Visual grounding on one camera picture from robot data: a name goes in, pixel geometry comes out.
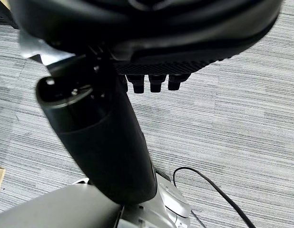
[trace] black cable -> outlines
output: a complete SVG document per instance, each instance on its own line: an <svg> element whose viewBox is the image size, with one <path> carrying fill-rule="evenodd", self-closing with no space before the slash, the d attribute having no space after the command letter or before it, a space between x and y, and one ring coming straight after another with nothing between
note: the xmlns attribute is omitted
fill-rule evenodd
<svg viewBox="0 0 294 228"><path fill-rule="evenodd" d="M238 207L238 205L233 202L224 192L222 192L221 189L219 189L218 186L216 186L209 178L207 178L206 176L204 176L202 173L200 173L198 170L195 170L193 168L189 168L189 167L180 167L178 169L176 169L174 171L174 175L173 175L173 181L174 181L174 185L176 187L176 181L175 181L175 176L176 176L176 172L179 170L191 170L196 172L197 174L199 174L201 177L203 177L208 183L210 183L216 190L217 192L220 193L220 195L237 211L237 213L240 215L240 217L243 219L243 221L246 223L246 225L249 228L256 228L254 226L254 224L251 222L251 220L245 215L245 213ZM197 215L194 214L193 211L191 211L191 213L195 216L195 218L200 222L200 224L204 227L205 225L200 221L200 219L197 217Z"/></svg>

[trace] black mesh fabric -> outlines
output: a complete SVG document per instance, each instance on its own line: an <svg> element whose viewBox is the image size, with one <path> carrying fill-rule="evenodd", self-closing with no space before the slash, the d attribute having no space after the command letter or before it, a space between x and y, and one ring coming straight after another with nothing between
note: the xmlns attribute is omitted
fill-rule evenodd
<svg viewBox="0 0 294 228"><path fill-rule="evenodd" d="M213 62L213 60L209 60L201 62L166 62L159 64L116 63L115 68L120 75L190 74Z"/></svg>

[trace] black knob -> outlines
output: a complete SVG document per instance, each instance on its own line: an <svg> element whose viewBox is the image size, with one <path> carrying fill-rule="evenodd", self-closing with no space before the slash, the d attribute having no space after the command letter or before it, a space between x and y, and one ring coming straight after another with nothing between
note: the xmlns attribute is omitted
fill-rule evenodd
<svg viewBox="0 0 294 228"><path fill-rule="evenodd" d="M169 75L168 90L179 90L181 82L185 82L191 74Z"/></svg>
<svg viewBox="0 0 294 228"><path fill-rule="evenodd" d="M145 75L126 75L129 82L133 84L135 94L144 93L144 78Z"/></svg>
<svg viewBox="0 0 294 228"><path fill-rule="evenodd" d="M149 75L150 91L152 93L161 92L162 83L165 82L166 75Z"/></svg>

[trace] gray striped carpet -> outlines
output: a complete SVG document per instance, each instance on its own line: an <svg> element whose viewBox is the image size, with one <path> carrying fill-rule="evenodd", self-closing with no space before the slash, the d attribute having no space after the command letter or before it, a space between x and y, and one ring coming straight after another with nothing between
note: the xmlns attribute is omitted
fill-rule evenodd
<svg viewBox="0 0 294 228"><path fill-rule="evenodd" d="M0 212L84 176L35 100L46 75L20 56L17 31L0 26L0 166L7 169ZM180 166L199 169L258 228L294 228L294 0L257 45L193 74L179 92L167 82L162 90L128 93L154 164L170 176ZM246 227L195 174L181 171L177 185L208 228ZM200 225L192 219L192 227Z"/></svg>

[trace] black cylinder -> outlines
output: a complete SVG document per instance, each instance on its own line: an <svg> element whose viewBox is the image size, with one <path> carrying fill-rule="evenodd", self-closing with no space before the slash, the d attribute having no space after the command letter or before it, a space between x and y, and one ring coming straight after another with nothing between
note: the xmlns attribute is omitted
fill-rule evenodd
<svg viewBox="0 0 294 228"><path fill-rule="evenodd" d="M109 95L85 86L70 91L69 97L49 95L57 89L51 88L55 83L46 81L44 78L37 85L37 100L93 185L122 205L152 199L157 192L154 168L119 79Z"/></svg>

